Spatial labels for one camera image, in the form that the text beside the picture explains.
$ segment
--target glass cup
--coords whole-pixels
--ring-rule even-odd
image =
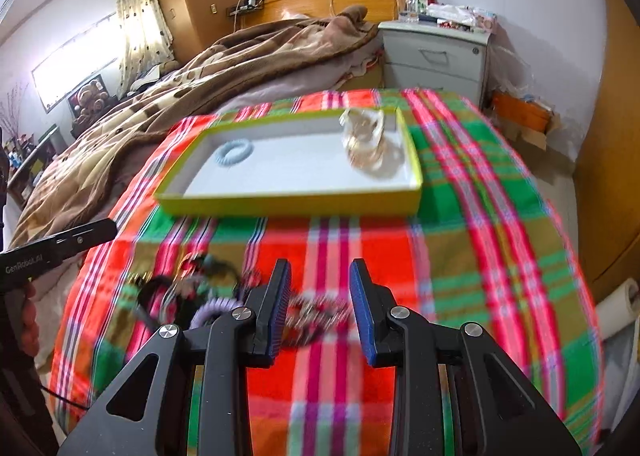
[[[398,4],[398,21],[417,23],[418,0],[396,0]]]

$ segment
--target metal screw cap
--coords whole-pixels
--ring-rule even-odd
[[[409,309],[404,306],[394,306],[391,309],[391,316],[396,319],[406,319],[409,317]]]
[[[471,337],[480,337],[482,335],[482,326],[475,322],[465,324],[465,333]]]
[[[251,310],[246,306],[241,306],[240,308],[236,308],[231,312],[236,321],[244,321],[244,319],[249,319],[251,317]]]
[[[163,339],[168,339],[169,337],[173,337],[178,333],[178,327],[175,324],[165,324],[161,326],[158,330],[160,337]]]

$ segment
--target blue hair tie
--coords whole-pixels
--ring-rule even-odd
[[[214,159],[219,165],[230,167],[242,162],[254,152],[254,145],[247,139],[228,141],[214,153]]]

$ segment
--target brown blanket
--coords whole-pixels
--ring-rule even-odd
[[[352,6],[324,20],[283,20],[239,30],[181,70],[115,107],[44,172],[18,221],[12,247],[106,214],[169,129],[188,115],[273,78],[347,54],[377,34]]]

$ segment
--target drawer handle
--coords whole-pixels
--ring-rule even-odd
[[[443,61],[433,61],[430,59],[428,54],[432,54],[434,56],[442,56],[444,58],[444,62],[449,62],[449,56],[445,50],[428,50],[427,48],[418,48],[418,51],[422,54],[422,56],[429,62],[437,62],[438,64],[443,64]]]

